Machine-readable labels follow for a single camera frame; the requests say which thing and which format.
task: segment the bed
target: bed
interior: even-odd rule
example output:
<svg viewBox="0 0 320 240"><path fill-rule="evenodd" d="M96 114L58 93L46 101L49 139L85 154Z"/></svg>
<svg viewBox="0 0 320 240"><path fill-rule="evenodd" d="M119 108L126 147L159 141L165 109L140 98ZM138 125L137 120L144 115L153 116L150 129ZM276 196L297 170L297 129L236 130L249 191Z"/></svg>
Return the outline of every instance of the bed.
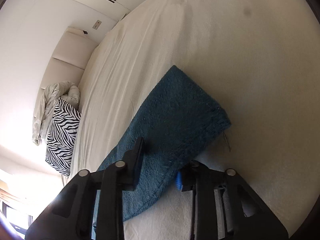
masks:
<svg viewBox="0 0 320 240"><path fill-rule="evenodd" d="M198 160L236 169L290 235L320 194L320 25L305 0L146 0L93 51L69 180L96 171L172 65L233 123ZM170 187L125 239L188 239L191 196Z"/></svg>

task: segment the curtain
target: curtain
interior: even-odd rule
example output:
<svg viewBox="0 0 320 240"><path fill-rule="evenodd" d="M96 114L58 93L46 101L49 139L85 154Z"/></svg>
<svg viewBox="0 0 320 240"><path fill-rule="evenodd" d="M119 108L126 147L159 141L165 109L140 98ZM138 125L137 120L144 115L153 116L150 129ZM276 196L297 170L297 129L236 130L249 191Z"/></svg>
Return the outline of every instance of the curtain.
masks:
<svg viewBox="0 0 320 240"><path fill-rule="evenodd" d="M11 195L3 189L0 189L0 198L10 207L33 216L34 208L27 200Z"/></svg>

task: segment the white wall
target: white wall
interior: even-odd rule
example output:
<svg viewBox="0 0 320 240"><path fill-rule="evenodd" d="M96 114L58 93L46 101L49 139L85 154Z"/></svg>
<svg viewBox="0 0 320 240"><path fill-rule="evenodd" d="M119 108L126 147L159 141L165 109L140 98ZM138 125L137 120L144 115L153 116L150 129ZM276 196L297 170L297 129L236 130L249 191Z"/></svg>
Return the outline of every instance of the white wall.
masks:
<svg viewBox="0 0 320 240"><path fill-rule="evenodd" d="M92 28L96 20L102 21L98 30ZM6 1L0 10L0 156L55 173L44 162L45 147L31 140L32 114L45 68L68 26L86 30L89 38L100 42L114 24L73 0Z"/></svg>
<svg viewBox="0 0 320 240"><path fill-rule="evenodd" d="M37 217L63 188L61 177L42 173L17 164L0 155L1 179L7 184L8 192L28 205L21 206L21 211Z"/></svg>

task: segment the headboard panel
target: headboard panel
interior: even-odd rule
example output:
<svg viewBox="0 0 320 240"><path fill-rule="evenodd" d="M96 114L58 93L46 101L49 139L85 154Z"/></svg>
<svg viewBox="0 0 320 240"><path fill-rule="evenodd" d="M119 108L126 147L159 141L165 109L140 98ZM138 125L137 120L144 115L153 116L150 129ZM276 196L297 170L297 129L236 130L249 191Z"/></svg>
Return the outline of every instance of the headboard panel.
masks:
<svg viewBox="0 0 320 240"><path fill-rule="evenodd" d="M71 81L76 86L79 84L90 56L97 46L98 44L89 40L82 30L71 27L66 29L44 72L36 98L34 116L43 91L48 85L62 81Z"/></svg>

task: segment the wall socket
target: wall socket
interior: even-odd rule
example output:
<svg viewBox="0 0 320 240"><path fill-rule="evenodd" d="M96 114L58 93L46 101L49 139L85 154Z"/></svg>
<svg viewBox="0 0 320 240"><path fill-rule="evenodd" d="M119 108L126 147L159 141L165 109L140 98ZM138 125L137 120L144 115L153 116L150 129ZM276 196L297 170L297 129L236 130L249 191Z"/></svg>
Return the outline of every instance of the wall socket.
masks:
<svg viewBox="0 0 320 240"><path fill-rule="evenodd" d="M96 21L96 23L94 24L94 26L92 28L97 30L99 28L100 24L101 24L101 21L98 20L98 21Z"/></svg>

